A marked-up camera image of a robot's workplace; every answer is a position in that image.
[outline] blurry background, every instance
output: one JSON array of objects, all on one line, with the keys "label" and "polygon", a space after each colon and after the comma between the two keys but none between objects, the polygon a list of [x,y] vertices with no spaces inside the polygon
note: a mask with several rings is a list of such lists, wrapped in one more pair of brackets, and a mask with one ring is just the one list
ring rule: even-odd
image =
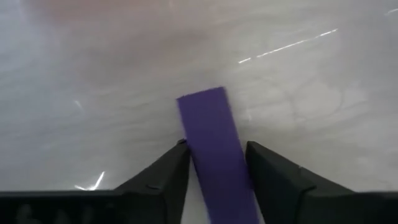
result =
[{"label": "blurry background", "polygon": [[115,188],[183,137],[177,97],[220,85],[242,144],[398,190],[397,41],[396,0],[2,0],[0,190]]}]

